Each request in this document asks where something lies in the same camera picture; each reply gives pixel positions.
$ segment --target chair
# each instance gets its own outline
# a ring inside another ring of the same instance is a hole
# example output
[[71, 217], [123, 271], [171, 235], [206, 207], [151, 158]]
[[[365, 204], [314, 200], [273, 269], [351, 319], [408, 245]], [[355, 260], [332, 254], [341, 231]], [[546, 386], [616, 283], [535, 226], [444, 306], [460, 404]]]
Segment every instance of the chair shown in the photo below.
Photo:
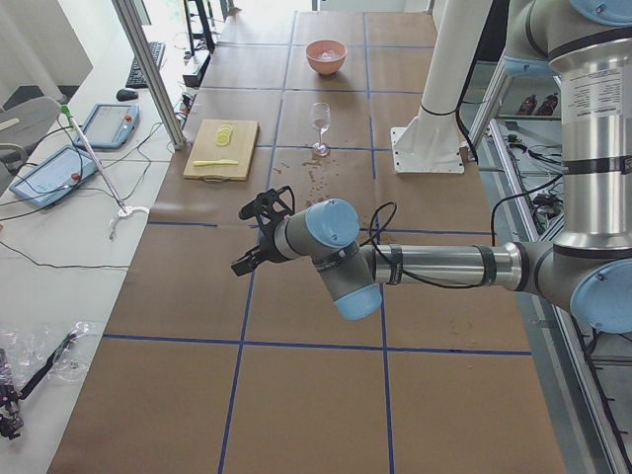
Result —
[[9, 171], [29, 160], [59, 113], [59, 104], [50, 97], [37, 97], [7, 111], [0, 108], [0, 161]]

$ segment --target glass base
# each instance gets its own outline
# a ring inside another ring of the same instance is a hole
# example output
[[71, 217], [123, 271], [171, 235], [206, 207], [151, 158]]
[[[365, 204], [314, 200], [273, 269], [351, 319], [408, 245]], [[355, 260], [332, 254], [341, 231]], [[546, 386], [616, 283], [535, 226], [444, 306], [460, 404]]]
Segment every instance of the glass base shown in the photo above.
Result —
[[329, 147], [325, 143], [314, 143], [312, 153], [316, 156], [327, 156], [329, 155]]

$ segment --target white desk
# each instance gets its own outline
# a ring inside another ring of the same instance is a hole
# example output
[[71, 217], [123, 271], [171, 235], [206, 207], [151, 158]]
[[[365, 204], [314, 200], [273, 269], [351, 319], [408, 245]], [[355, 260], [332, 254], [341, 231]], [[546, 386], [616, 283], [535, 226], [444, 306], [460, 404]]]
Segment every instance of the white desk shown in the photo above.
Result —
[[[162, 67], [162, 76], [174, 104], [184, 90], [180, 76], [181, 57], [181, 51], [168, 50]], [[110, 51], [70, 101], [70, 110], [79, 123], [83, 122], [95, 103], [117, 102], [116, 92], [124, 86], [132, 58], [127, 39], [121, 34], [113, 40]], [[152, 125], [161, 121], [148, 90], [140, 90], [138, 100], [131, 103], [140, 106], [141, 118], [137, 130], [121, 150], [98, 153], [106, 166], [133, 149], [149, 134]], [[31, 161], [41, 162], [65, 144], [68, 144], [68, 138], [59, 132], [38, 147]], [[160, 127], [142, 150], [152, 163], [142, 183], [126, 203], [150, 207], [156, 199], [173, 151], [165, 129]], [[145, 158], [132, 152], [125, 160], [108, 168], [107, 172], [122, 196], [131, 191], [146, 164]], [[107, 188], [98, 175], [90, 178], [84, 187]], [[15, 199], [7, 191], [0, 197], [0, 203]], [[0, 207], [0, 219], [30, 210], [33, 208], [25, 203], [5, 205]], [[3, 222], [0, 240], [42, 263], [127, 266], [147, 215], [136, 213], [122, 220], [113, 242], [109, 240], [108, 230], [117, 210], [118, 206], [111, 197], [96, 191], [79, 190], [51, 210]], [[0, 248], [0, 332], [18, 330], [42, 334], [46, 329], [50, 337], [46, 338], [45, 358], [79, 321], [94, 322], [97, 328], [103, 330], [124, 277], [125, 270], [39, 268], [23, 257]], [[93, 338], [94, 344], [88, 345], [92, 351], [90, 357], [98, 339], [99, 336]], [[45, 379], [21, 403], [25, 423], [22, 436], [11, 441], [0, 439], [2, 473], [46, 472], [80, 389], [81, 382]]]

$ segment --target wine glass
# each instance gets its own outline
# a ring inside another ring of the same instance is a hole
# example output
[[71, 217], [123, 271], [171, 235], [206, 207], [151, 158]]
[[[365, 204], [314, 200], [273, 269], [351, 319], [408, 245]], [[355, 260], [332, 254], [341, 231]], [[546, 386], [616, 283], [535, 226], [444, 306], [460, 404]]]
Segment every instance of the wine glass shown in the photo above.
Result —
[[312, 145], [312, 151], [317, 156], [327, 156], [329, 147], [323, 143], [323, 133], [329, 130], [332, 124], [332, 114], [329, 104], [317, 102], [312, 105], [312, 126], [318, 130], [318, 143]]

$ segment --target blue electronic device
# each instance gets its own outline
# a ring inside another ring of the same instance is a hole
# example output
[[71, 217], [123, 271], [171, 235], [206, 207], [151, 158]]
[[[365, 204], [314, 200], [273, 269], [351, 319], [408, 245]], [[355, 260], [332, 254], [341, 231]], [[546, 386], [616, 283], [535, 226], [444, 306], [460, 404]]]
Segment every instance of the blue electronic device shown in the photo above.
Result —
[[[133, 134], [139, 117], [136, 104], [97, 104], [81, 130], [95, 150], [117, 150]], [[79, 137], [73, 143], [83, 147]]]
[[35, 207], [47, 207], [64, 198], [97, 171], [90, 155], [66, 145], [46, 158], [16, 182], [9, 190]]

